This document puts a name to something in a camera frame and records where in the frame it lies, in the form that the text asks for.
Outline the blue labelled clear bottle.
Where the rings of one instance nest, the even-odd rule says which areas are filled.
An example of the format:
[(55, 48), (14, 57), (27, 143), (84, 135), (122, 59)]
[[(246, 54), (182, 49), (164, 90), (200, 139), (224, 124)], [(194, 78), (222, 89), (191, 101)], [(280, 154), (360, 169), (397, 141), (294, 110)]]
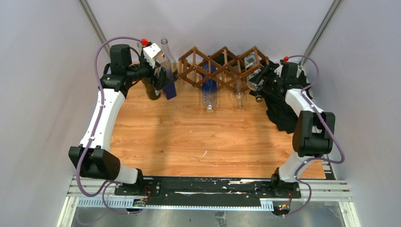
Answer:
[(177, 96), (171, 62), (165, 54), (159, 55), (156, 62), (159, 66), (156, 70), (158, 76), (157, 88), (161, 88), (165, 98), (170, 100)]

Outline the dark green wine bottle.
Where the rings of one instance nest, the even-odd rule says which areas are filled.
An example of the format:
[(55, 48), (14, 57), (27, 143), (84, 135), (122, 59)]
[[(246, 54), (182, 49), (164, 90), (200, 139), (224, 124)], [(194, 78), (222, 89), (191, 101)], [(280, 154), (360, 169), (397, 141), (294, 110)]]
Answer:
[(145, 92), (150, 100), (157, 100), (160, 98), (160, 91), (156, 90), (155, 87), (147, 80), (147, 79), (142, 79), (141, 80)]

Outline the clear square glass bottle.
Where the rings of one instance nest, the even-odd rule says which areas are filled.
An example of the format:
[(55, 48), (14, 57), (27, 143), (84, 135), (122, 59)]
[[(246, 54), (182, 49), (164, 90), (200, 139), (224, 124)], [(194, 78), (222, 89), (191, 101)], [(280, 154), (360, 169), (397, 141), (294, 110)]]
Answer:
[[(246, 70), (250, 70), (251, 68), (253, 68), (254, 66), (256, 66), (257, 64), (257, 57), (255, 55), (255, 53), (250, 53), (249, 55), (247, 55), (244, 58), (244, 62), (245, 62), (245, 69)], [(261, 90), (255, 91), (255, 79), (256, 79), (256, 75), (261, 71), (261, 69), (256, 69), (255, 71), (253, 71), (251, 74), (249, 74), (248, 76), (246, 76), (247, 79), (247, 86), (248, 88), (253, 92), (253, 95), (255, 97), (255, 100), (257, 103), (262, 102), (262, 95), (261, 95)]]

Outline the small clear glass bottle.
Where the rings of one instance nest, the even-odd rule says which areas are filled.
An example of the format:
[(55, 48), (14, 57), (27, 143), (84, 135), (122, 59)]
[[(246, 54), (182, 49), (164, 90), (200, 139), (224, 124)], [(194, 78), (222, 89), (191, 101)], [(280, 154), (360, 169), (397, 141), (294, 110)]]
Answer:
[(241, 79), (234, 82), (234, 95), (237, 100), (237, 108), (243, 109), (243, 98), (244, 98), (244, 83)]

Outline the clear bottle with black label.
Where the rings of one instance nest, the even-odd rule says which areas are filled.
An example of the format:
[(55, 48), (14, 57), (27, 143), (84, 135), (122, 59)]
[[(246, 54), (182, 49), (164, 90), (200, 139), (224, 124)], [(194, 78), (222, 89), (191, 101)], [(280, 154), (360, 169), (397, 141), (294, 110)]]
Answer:
[(162, 44), (162, 50), (163, 50), (164, 54), (166, 55), (166, 57), (170, 61), (171, 70), (172, 70), (172, 73), (173, 73), (174, 81), (177, 81), (178, 80), (177, 62), (176, 62), (176, 59), (174, 58), (174, 56), (172, 55), (172, 53), (171, 53), (171, 51), (169, 49), (168, 39), (163, 37), (163, 38), (161, 38), (160, 42)]

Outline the tall clear glass bottle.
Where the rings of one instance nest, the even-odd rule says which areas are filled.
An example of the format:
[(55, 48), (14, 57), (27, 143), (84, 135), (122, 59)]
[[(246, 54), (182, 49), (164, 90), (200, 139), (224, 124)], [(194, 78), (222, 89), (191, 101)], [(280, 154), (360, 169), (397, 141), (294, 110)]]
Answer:
[(137, 42), (137, 48), (138, 48), (139, 55), (141, 56), (142, 55), (142, 49), (143, 49), (143, 45), (142, 45), (141, 42)]

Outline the clear bottle with blue label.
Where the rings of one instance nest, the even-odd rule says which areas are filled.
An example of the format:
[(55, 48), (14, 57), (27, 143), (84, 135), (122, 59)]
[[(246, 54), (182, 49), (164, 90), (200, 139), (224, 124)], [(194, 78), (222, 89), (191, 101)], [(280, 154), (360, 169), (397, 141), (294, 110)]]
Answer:
[(206, 111), (212, 112), (218, 104), (218, 85), (213, 79), (208, 79), (202, 84), (202, 104)]

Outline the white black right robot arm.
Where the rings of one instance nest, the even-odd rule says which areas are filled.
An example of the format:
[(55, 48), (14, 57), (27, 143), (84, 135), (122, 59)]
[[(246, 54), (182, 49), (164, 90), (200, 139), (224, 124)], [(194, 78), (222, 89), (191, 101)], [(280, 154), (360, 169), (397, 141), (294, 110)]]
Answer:
[(262, 83), (260, 93), (265, 99), (267, 117), (279, 131), (292, 134), (293, 152), (271, 176), (271, 182), (261, 186), (274, 197), (294, 195), (299, 187), (296, 178), (312, 161), (332, 150), (335, 115), (312, 107), (306, 76), (294, 62), (266, 64), (256, 75)]

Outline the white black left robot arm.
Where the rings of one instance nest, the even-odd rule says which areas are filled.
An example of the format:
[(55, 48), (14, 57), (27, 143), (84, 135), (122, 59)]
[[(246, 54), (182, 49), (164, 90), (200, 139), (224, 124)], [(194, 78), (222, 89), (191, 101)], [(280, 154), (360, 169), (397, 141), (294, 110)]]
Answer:
[(77, 170), (77, 183), (82, 190), (82, 177), (105, 180), (126, 186), (133, 195), (144, 192), (143, 173), (128, 167), (110, 153), (110, 144), (117, 115), (126, 100), (129, 89), (141, 80), (147, 80), (155, 90), (172, 82), (163, 66), (162, 49), (153, 43), (142, 43), (139, 63), (133, 64), (128, 44), (115, 44), (110, 48), (110, 63), (105, 65), (98, 79), (98, 96), (94, 114), (78, 146), (72, 146), (68, 155)]

